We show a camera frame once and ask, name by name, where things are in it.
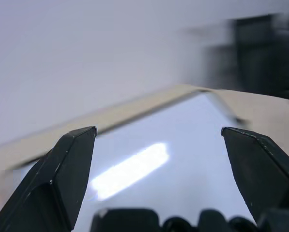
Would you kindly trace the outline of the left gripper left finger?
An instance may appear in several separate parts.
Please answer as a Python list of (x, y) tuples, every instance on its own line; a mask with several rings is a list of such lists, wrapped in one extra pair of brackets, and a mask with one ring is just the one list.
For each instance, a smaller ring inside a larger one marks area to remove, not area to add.
[(0, 211), (0, 232), (72, 232), (87, 189), (96, 127), (63, 135)]

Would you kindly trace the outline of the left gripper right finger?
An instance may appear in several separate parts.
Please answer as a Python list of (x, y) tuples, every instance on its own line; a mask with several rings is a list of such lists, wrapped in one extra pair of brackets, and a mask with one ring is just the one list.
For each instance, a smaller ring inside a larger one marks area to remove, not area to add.
[(268, 136), (223, 127), (237, 187), (255, 221), (265, 211), (289, 208), (289, 156)]

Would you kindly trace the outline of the black-framed whiteboard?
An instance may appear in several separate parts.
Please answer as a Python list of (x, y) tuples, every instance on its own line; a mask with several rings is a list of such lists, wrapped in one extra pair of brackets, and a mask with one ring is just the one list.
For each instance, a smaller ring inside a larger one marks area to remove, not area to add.
[[(191, 232), (205, 215), (221, 231), (228, 217), (251, 218), (221, 136), (237, 126), (218, 95), (204, 91), (97, 129), (72, 232)], [(12, 194), (42, 157), (11, 170)]]

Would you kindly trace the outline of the black bulky equipment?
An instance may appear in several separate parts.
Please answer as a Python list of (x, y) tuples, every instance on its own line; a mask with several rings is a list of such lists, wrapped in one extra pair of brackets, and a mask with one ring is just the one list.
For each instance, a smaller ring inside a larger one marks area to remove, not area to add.
[(289, 13), (234, 18), (189, 28), (201, 76), (191, 83), (289, 100)]

